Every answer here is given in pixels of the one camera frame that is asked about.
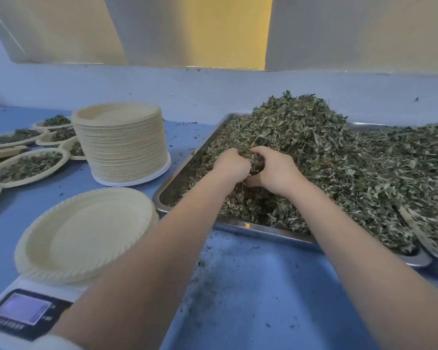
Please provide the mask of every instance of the table surface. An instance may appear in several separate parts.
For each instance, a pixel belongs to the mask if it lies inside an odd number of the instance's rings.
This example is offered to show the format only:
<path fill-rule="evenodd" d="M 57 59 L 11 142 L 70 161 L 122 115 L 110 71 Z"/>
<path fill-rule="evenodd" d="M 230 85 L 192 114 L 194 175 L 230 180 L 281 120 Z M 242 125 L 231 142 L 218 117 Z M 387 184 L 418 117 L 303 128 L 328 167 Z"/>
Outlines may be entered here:
<path fill-rule="evenodd" d="M 0 133 L 68 112 L 0 107 Z M 164 122 L 172 166 L 135 189 L 152 197 L 213 126 Z M 0 293 L 18 277 L 14 248 L 52 206 L 103 188 L 86 161 L 0 195 Z M 162 349 L 377 349 L 327 258 L 318 252 L 212 230 Z M 438 279 L 424 275 L 438 287 Z"/>

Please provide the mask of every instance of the digital scale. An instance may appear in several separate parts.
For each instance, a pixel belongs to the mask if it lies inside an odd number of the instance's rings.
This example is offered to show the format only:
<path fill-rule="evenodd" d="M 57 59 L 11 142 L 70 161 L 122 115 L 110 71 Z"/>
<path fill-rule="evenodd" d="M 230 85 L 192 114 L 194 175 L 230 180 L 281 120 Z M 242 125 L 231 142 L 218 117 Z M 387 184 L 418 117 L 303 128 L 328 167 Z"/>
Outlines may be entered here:
<path fill-rule="evenodd" d="M 0 294 L 0 350 L 29 349 L 89 285 L 52 286 L 18 277 Z"/>

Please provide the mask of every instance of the white sleeve cuff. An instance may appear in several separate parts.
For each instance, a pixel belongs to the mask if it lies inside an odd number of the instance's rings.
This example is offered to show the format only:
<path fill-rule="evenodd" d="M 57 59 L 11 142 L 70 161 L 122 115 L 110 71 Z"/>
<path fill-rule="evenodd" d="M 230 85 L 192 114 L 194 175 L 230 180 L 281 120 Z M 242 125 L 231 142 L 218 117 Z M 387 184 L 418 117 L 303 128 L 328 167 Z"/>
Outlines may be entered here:
<path fill-rule="evenodd" d="M 83 350 L 70 340 L 56 335 L 44 335 L 35 340 L 29 350 Z"/>

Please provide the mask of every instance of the person's left hand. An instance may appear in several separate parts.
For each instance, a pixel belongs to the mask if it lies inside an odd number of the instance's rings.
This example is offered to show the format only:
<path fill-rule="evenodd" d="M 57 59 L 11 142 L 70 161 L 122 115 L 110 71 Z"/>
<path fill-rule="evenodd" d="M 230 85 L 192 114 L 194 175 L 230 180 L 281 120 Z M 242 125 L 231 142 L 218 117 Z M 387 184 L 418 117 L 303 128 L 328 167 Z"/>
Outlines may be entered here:
<path fill-rule="evenodd" d="M 235 186 L 235 184 L 245 180 L 250 170 L 250 161 L 240 156 L 236 148 L 229 148 L 216 159 L 213 172 L 227 178 L 227 181 Z"/>

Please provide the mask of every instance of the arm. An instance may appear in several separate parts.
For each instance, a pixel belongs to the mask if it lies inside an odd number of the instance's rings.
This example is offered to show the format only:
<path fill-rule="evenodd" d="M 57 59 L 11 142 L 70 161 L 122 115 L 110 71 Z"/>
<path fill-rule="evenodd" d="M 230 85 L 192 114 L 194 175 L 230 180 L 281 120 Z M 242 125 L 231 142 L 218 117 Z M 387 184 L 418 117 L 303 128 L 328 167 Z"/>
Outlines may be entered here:
<path fill-rule="evenodd" d="M 380 347 L 438 349 L 438 289 L 306 180 L 290 156 L 267 147 L 252 152 L 266 165 L 247 186 L 263 186 L 297 207 Z"/>
<path fill-rule="evenodd" d="M 158 349 L 190 282 L 212 224 L 250 162 L 236 149 L 160 223 L 117 259 L 62 316 L 52 334 L 85 349 Z"/>

